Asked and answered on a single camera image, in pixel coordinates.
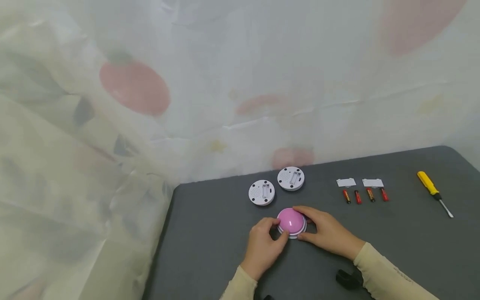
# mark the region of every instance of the pink polka dot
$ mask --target pink polka dot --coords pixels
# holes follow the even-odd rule
[[[312,150],[302,148],[279,148],[273,153],[273,169],[282,169],[289,166],[301,167],[313,164]]]
[[[170,93],[165,81],[139,61],[106,62],[99,76],[105,90],[133,111],[160,116],[170,105]]]
[[[387,0],[381,40],[391,55],[407,54],[435,38],[467,0]]]
[[[280,101],[281,101],[281,97],[279,95],[264,94],[264,95],[260,95],[260,96],[253,97],[243,101],[237,107],[236,112],[238,115],[244,115],[256,110],[261,106],[277,104]]]

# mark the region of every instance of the white round device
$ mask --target white round device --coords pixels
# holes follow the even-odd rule
[[[284,190],[293,192],[301,188],[305,182],[305,175],[297,167],[286,167],[280,170],[276,180]]]
[[[268,180],[255,181],[248,190],[248,197],[255,205],[269,205],[275,197],[275,188]]]

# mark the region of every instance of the person's right hand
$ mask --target person's right hand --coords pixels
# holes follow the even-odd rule
[[[310,242],[352,261],[365,245],[365,241],[354,236],[331,214],[308,206],[294,206],[293,209],[306,215],[317,226],[317,233],[301,233],[298,235],[299,240]]]

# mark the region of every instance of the black object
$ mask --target black object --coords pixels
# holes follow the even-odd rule
[[[357,268],[355,268],[352,274],[344,270],[338,270],[335,280],[346,289],[356,289],[363,286],[363,277]]]

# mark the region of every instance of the sleeve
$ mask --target sleeve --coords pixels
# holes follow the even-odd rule
[[[353,264],[361,271],[363,286],[376,300],[438,300],[365,243]]]
[[[257,282],[239,266],[220,300],[253,300]]]

